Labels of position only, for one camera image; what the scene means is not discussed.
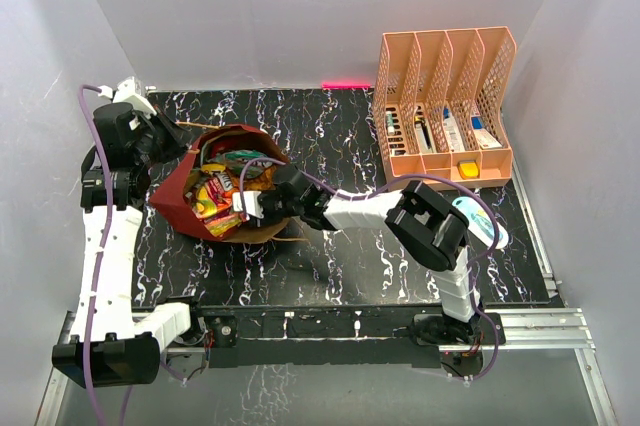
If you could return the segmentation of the red paper bag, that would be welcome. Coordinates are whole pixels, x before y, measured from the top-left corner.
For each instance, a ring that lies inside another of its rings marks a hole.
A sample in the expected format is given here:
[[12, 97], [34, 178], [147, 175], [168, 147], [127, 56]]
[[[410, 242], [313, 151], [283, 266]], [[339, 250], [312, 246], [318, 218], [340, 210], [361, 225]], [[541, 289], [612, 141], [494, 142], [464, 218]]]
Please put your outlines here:
[[232, 208], [234, 192], [266, 191], [289, 159], [265, 132], [241, 124], [208, 126], [150, 198], [175, 231], [212, 242], [261, 244], [290, 220], [253, 226]]

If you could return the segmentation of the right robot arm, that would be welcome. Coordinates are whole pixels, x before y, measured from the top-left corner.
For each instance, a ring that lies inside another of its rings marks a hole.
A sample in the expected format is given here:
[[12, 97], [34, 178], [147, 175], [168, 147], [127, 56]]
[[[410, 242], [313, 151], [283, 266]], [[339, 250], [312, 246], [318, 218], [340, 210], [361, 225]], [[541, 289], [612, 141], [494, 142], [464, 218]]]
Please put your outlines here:
[[357, 195], [322, 185], [293, 165], [276, 169], [264, 191], [241, 187], [233, 206], [258, 226], [297, 217], [315, 230], [387, 229], [439, 290], [447, 334], [466, 343], [482, 328], [479, 294], [468, 273], [468, 219], [429, 185]]

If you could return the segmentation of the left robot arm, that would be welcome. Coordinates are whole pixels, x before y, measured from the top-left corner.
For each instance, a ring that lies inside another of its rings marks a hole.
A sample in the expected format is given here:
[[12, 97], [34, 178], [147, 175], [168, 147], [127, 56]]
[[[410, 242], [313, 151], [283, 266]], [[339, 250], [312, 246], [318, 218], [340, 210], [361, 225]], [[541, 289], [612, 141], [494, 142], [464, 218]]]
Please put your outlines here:
[[140, 321], [132, 312], [149, 170], [182, 156], [189, 134], [158, 108], [130, 102], [97, 108], [93, 126], [99, 139], [81, 165], [81, 292], [69, 339], [53, 347], [52, 364], [83, 388], [150, 384], [176, 338], [194, 345], [207, 329], [187, 297], [164, 301]]

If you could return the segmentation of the pink tape strip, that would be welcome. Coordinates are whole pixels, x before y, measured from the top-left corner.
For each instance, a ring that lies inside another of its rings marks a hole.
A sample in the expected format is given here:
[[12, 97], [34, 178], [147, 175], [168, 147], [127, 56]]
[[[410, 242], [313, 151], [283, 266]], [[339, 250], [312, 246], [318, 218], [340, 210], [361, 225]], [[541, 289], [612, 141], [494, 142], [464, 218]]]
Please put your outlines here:
[[328, 90], [346, 90], [346, 89], [368, 89], [371, 87], [366, 82], [349, 82], [349, 81], [336, 81], [336, 82], [323, 82], [321, 87]]

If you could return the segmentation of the pink desk organizer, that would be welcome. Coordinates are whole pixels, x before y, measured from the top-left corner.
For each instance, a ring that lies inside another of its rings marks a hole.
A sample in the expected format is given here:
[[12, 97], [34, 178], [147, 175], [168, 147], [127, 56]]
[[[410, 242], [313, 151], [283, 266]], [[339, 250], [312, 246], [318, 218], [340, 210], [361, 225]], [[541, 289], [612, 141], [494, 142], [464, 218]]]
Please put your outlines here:
[[[423, 173], [445, 189], [502, 187], [513, 151], [502, 103], [517, 45], [506, 26], [387, 32], [381, 40], [373, 117], [387, 180]], [[476, 179], [457, 165], [474, 160]]]

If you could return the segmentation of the yellow item in organizer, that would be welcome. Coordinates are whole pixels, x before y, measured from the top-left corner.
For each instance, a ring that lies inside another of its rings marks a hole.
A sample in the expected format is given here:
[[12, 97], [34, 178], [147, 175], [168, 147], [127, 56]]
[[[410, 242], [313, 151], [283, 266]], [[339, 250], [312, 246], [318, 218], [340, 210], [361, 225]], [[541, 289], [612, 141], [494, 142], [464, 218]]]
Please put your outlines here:
[[480, 168], [474, 160], [460, 161], [457, 168], [463, 179], [476, 179], [480, 176]]

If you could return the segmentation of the white blue oval package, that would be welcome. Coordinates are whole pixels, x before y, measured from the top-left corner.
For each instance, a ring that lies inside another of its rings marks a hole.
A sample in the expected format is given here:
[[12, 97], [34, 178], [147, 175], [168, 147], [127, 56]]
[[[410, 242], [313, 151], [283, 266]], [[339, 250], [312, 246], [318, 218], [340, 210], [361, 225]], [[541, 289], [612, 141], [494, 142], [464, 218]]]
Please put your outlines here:
[[472, 198], [460, 196], [452, 201], [469, 221], [469, 231], [487, 247], [494, 241], [494, 226], [487, 212]]

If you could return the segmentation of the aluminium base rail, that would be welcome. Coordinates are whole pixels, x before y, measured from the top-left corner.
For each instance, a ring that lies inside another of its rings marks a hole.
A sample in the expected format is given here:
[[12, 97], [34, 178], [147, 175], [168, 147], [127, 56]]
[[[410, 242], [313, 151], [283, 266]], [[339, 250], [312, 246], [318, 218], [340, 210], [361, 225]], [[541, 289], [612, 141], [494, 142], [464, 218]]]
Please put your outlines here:
[[613, 425], [578, 308], [500, 308], [478, 347], [435, 343], [431, 306], [208, 310], [211, 349], [89, 395], [53, 372], [41, 425]]

